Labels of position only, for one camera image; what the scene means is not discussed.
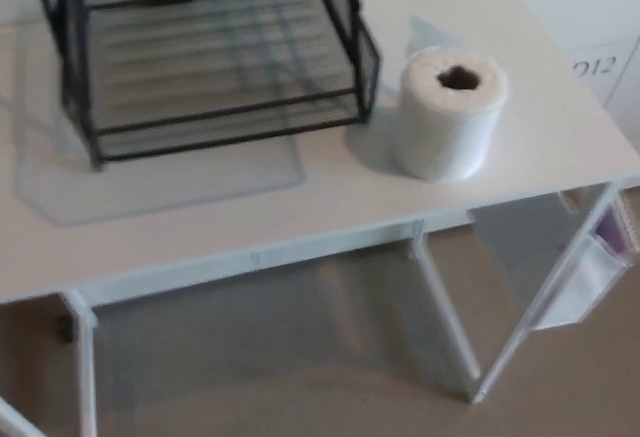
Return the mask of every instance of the black metal frame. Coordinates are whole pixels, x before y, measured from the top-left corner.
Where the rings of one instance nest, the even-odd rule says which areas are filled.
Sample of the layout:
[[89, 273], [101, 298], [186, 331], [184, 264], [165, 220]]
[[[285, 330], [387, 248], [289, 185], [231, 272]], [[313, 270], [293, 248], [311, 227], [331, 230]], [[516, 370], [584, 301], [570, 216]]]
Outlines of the black metal frame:
[[[196, 115], [183, 115], [150, 122], [141, 122], [115, 127], [96, 128], [91, 118], [91, 87], [89, 82], [88, 62], [88, 21], [91, 13], [96, 10], [114, 9], [131, 6], [147, 5], [146, 0], [130, 0], [101, 5], [86, 5], [85, 0], [41, 0], [45, 15], [49, 21], [56, 49], [61, 61], [61, 92], [62, 102], [67, 111], [69, 120], [87, 148], [91, 165], [99, 170], [105, 162], [117, 162], [135, 158], [145, 158], [188, 150], [197, 150], [219, 145], [229, 145], [259, 140], [282, 135], [290, 135], [301, 132], [319, 130], [329, 127], [367, 122], [373, 108], [380, 72], [380, 55], [373, 39], [367, 30], [360, 12], [359, 0], [346, 0], [349, 6], [348, 28], [340, 20], [339, 10], [334, 0], [322, 0], [329, 19], [339, 37], [344, 51], [353, 66], [353, 83], [351, 88], [340, 89], [331, 92], [308, 94], [301, 97], [272, 100], [258, 104], [233, 107]], [[362, 63], [363, 52], [369, 52], [373, 63], [371, 69], [365, 69]], [[164, 147], [160, 149], [129, 152], [125, 154], [106, 154], [102, 151], [100, 138], [120, 134], [124, 132], [137, 132], [144, 129], [162, 126], [183, 124], [188, 122], [214, 119], [217, 117], [253, 112], [281, 106], [291, 106], [304, 102], [313, 102], [322, 99], [332, 99], [344, 95], [354, 94], [358, 114], [347, 119], [323, 122], [318, 124], [278, 129], [270, 132], [250, 134], [247, 136], [229, 138], [215, 141], [198, 142], [188, 145]]]

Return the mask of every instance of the desk leg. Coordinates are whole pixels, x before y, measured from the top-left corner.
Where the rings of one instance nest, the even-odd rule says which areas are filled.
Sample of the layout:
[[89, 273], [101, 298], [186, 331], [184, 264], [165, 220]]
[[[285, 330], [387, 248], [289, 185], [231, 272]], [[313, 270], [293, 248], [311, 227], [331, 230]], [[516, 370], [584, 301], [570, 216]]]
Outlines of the desk leg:
[[433, 257], [424, 245], [424, 222], [416, 224], [414, 237], [411, 243], [411, 252], [422, 271], [425, 284], [433, 303], [441, 318], [442, 325], [447, 334], [451, 351], [456, 359], [458, 368], [463, 372], [465, 386], [468, 388], [481, 376], [480, 364], [473, 352], [473, 347], [458, 317], [446, 286], [442, 281], [438, 267]]
[[93, 331], [98, 325], [96, 314], [84, 296], [76, 290], [63, 292], [62, 298], [78, 326], [76, 369], [80, 400], [80, 436], [97, 437], [96, 380]]
[[0, 434], [8, 437], [46, 437], [2, 398], [0, 398]]
[[599, 195], [593, 199], [593, 201], [588, 205], [588, 208], [581, 210], [585, 215], [582, 226], [576, 229], [571, 241], [559, 256], [553, 266], [553, 269], [549, 273], [549, 276], [544, 281], [533, 301], [514, 327], [513, 332], [505, 342], [504, 347], [494, 360], [488, 372], [470, 389], [469, 397], [472, 402], [480, 402], [486, 397], [487, 393], [495, 384], [520, 343], [535, 327], [540, 314], [544, 311], [549, 300], [553, 296], [553, 293], [562, 283], [562, 277], [565, 275], [565, 270], [576, 256], [576, 252], [580, 249], [583, 239], [597, 225], [598, 221], [602, 218], [613, 202], [619, 189], [619, 183], [608, 184], [603, 188]]

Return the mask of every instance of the white cabinet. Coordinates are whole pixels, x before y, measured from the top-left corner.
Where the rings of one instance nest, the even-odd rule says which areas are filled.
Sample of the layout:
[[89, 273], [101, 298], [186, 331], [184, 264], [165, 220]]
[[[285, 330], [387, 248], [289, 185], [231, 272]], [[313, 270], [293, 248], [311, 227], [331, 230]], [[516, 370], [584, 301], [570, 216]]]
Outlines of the white cabinet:
[[568, 52], [573, 70], [606, 106], [635, 49], [636, 40], [584, 47]]
[[[629, 61], [627, 70], [608, 105], [620, 130], [640, 152], [640, 45]], [[640, 179], [633, 182], [640, 185]]]

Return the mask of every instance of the printed number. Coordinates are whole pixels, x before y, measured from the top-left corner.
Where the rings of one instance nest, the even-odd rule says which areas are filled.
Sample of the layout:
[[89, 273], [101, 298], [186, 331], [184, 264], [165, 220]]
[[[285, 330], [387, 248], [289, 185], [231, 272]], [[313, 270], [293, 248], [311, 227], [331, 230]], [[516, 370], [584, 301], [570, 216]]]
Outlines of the printed number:
[[607, 59], [597, 59], [593, 62], [577, 62], [573, 66], [573, 70], [576, 71], [578, 77], [584, 77], [585, 75], [596, 76], [598, 74], [608, 74], [613, 71], [613, 68], [618, 62], [617, 57], [609, 57]]

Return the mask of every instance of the toilet paper hole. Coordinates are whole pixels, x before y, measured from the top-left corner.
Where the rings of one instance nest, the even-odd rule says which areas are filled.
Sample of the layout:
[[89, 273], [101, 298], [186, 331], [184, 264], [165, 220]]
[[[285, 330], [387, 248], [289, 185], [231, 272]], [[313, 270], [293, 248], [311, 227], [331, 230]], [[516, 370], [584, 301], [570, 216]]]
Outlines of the toilet paper hole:
[[461, 65], [456, 65], [438, 75], [440, 85], [453, 90], [476, 90], [480, 86], [480, 76]]

